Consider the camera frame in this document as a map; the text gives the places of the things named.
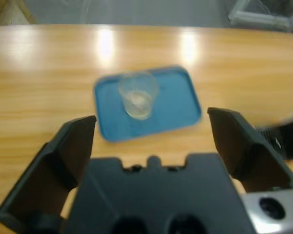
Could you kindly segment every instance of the blue tray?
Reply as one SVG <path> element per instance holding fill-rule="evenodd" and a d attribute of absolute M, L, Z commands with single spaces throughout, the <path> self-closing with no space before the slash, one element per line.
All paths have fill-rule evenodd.
<path fill-rule="evenodd" d="M 188 72 L 181 67 L 148 70 L 160 91 L 151 116 L 146 120 L 130 117 L 118 92 L 122 74 L 101 78 L 94 86 L 97 117 L 103 138 L 124 141 L 195 124 L 201 108 Z"/>

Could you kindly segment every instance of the water in cup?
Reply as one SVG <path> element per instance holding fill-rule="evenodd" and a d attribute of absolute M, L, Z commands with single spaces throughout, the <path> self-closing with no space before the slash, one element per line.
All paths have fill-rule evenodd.
<path fill-rule="evenodd" d="M 119 83 L 126 112 L 135 119 L 146 119 L 159 92 L 156 78 L 148 72 L 125 74 Z"/>
<path fill-rule="evenodd" d="M 126 94 L 124 106 L 131 117 L 146 119 L 152 110 L 152 97 L 145 91 L 133 90 Z"/>

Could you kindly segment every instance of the floor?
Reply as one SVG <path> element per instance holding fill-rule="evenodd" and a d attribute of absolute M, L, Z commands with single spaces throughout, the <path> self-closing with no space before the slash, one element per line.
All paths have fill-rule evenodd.
<path fill-rule="evenodd" d="M 230 27 L 235 0 L 25 0 L 38 23 Z"/>

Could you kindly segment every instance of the black plastic mount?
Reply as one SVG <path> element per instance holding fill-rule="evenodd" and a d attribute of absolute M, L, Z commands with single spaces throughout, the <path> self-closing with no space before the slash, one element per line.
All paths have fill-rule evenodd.
<path fill-rule="evenodd" d="M 257 131 L 238 112 L 210 107 L 208 114 L 216 149 L 246 192 L 293 188 L 293 172 L 280 154 L 293 155 L 293 122 Z"/>
<path fill-rule="evenodd" d="M 67 122 L 40 149 L 0 206 L 3 225 L 16 233 L 59 233 L 67 195 L 91 155 L 95 123 L 95 116 Z"/>

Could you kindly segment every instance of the screw hole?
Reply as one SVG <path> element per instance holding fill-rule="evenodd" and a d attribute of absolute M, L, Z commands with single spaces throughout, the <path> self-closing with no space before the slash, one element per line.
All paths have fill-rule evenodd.
<path fill-rule="evenodd" d="M 142 220 L 135 217 L 120 219 L 113 228 L 112 234 L 147 234 Z"/>
<path fill-rule="evenodd" d="M 169 227 L 169 234 L 206 234 L 202 223 L 194 216 L 188 214 L 178 215 Z"/>
<path fill-rule="evenodd" d="M 274 198 L 266 197 L 259 201 L 260 208 L 273 219 L 283 219 L 285 217 L 285 210 Z"/>

